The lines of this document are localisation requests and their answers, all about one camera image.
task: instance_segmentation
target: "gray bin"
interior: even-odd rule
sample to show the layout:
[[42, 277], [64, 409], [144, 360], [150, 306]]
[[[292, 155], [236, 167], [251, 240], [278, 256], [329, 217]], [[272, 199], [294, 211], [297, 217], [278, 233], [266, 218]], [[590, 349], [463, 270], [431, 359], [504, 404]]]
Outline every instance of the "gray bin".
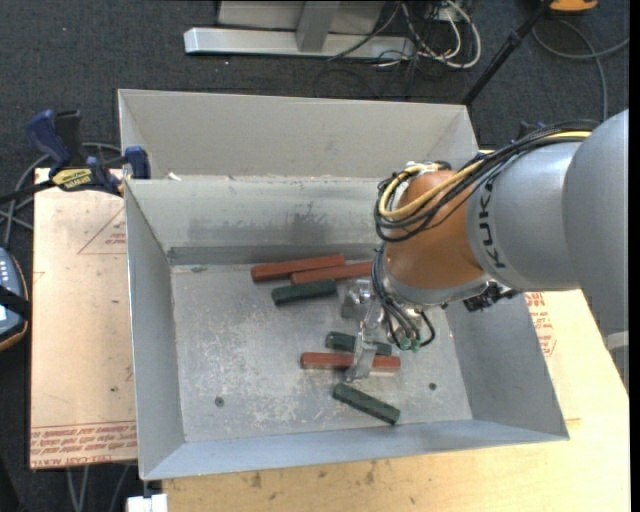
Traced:
[[431, 345], [356, 383], [401, 410], [389, 427], [331, 398], [338, 373], [299, 367], [329, 331], [355, 333], [345, 284], [276, 307], [286, 281], [249, 275], [370, 259], [377, 182], [407, 160], [474, 155], [464, 107], [120, 91], [120, 112], [123, 147], [142, 145], [154, 175], [125, 194], [142, 478], [567, 438], [523, 299], [430, 310]]

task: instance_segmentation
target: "wooden block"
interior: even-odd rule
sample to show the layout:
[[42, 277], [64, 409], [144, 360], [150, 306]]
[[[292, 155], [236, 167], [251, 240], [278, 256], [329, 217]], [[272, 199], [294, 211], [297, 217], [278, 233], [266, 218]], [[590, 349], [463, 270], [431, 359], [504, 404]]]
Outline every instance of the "wooden block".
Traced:
[[344, 263], [345, 259], [342, 254], [319, 256], [317, 258], [306, 258], [302, 260], [281, 261], [278, 263], [265, 263], [262, 265], [256, 265], [251, 269], [251, 278], [254, 282], [284, 279], [294, 272], [335, 267], [336, 265], [344, 265]]
[[[392, 347], [388, 343], [374, 341], [372, 345], [376, 347], [376, 354], [379, 356], [390, 356], [392, 353]], [[353, 352], [356, 347], [356, 337], [350, 334], [332, 331], [327, 334], [325, 346], [334, 350]]]
[[[300, 356], [300, 366], [304, 370], [346, 370], [353, 364], [353, 354], [334, 352], [304, 352]], [[375, 356], [372, 370], [377, 372], [397, 372], [400, 358], [397, 356]]]
[[288, 302], [326, 297], [336, 295], [337, 293], [338, 288], [336, 282], [333, 279], [325, 279], [324, 281], [314, 281], [313, 283], [294, 284], [274, 288], [271, 290], [271, 298], [276, 306], [280, 306]]
[[341, 265], [338, 267], [329, 267], [316, 270], [307, 270], [304, 272], [294, 272], [291, 274], [291, 282], [293, 284], [311, 283], [322, 279], [350, 279], [352, 277], [362, 277], [371, 274], [371, 262], [352, 263], [350, 265]]
[[400, 409], [393, 407], [362, 391], [340, 382], [333, 389], [333, 398], [350, 405], [354, 409], [378, 418], [389, 425], [395, 425], [400, 418]]

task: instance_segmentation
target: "metal stand base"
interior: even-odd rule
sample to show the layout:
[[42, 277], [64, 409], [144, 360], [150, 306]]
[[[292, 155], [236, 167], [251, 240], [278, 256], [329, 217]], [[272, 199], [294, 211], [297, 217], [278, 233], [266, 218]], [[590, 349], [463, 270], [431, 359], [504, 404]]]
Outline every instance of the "metal stand base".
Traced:
[[[328, 34], [322, 49], [301, 51], [296, 32], [242, 30], [229, 28], [192, 28], [184, 34], [187, 54], [253, 54], [300, 57], [332, 57], [358, 44], [366, 36]], [[413, 43], [405, 37], [376, 36], [349, 54], [350, 58], [397, 59], [409, 54]]]

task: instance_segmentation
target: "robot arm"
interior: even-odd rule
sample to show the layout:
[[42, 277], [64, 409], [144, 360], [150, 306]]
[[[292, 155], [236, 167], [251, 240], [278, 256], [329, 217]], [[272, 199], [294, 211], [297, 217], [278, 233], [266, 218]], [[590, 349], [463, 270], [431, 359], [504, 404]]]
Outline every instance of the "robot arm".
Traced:
[[543, 127], [459, 171], [416, 164], [381, 183], [385, 300], [581, 288], [603, 336], [627, 331], [628, 118]]

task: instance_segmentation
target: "power cord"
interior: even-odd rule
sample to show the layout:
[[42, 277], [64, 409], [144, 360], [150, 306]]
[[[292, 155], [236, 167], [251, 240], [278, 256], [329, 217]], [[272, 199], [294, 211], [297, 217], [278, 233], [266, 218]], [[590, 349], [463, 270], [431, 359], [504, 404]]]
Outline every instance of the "power cord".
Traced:
[[536, 41], [536, 43], [538, 43], [543, 49], [545, 49], [547, 52], [551, 53], [552, 55], [555, 55], [557, 57], [561, 57], [563, 59], [569, 59], [569, 60], [575, 60], [575, 61], [588, 61], [593, 59], [596, 63], [596, 66], [598, 67], [598, 75], [600, 76], [600, 87], [602, 89], [602, 114], [601, 114], [601, 118], [602, 121], [604, 122], [608, 117], [609, 117], [609, 98], [608, 98], [608, 92], [607, 92], [607, 80], [604, 74], [604, 69], [602, 67], [602, 61], [601, 59], [603, 57], [608, 57], [610, 55], [613, 55], [614, 53], [618, 52], [619, 50], [622, 50], [625, 46], [627, 46], [629, 44], [629, 38], [627, 37], [624, 41], [622, 41], [621, 43], [618, 43], [614, 46], [612, 46], [611, 48], [607, 48], [606, 50], [602, 50], [602, 51], [596, 51], [596, 49], [593, 47], [593, 45], [591, 44], [591, 42], [589, 41], [589, 39], [587, 39], [587, 37], [576, 27], [574, 27], [571, 23], [565, 21], [565, 20], [556, 20], [558, 23], [561, 23], [562, 25], [570, 28], [571, 30], [573, 30], [573, 32], [575, 32], [576, 35], [578, 35], [578, 37], [580, 37], [580, 39], [582, 39], [582, 42], [587, 46], [587, 48], [589, 49], [590, 53], [587, 54], [572, 54], [572, 53], [564, 53], [564, 52], [560, 52], [554, 48], [551, 48], [549, 45], [547, 45], [546, 43], [544, 43], [541, 39], [540, 36], [538, 35], [538, 33], [536, 32], [535, 28], [531, 31], [531, 35], [533, 36], [533, 39]]

